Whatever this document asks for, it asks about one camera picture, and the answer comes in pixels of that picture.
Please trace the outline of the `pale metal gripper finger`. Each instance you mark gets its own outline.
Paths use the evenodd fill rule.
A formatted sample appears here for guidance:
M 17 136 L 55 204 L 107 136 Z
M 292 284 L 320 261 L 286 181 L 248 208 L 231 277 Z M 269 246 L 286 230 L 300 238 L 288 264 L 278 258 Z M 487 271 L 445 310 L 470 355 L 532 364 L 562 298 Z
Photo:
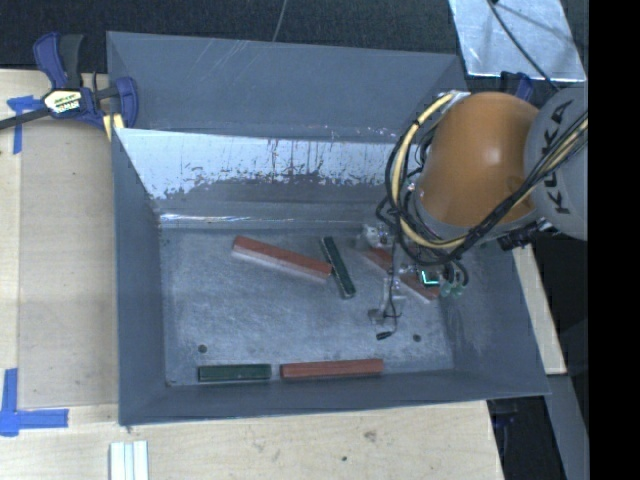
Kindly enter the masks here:
M 384 223 L 364 224 L 361 229 L 361 238 L 368 247 L 377 249 L 389 249 L 393 242 L 389 228 Z
M 379 304 L 368 311 L 369 320 L 373 324 L 397 324 L 403 314 L 406 301 L 407 295 L 401 282 L 394 276 L 386 275 L 383 279 Z

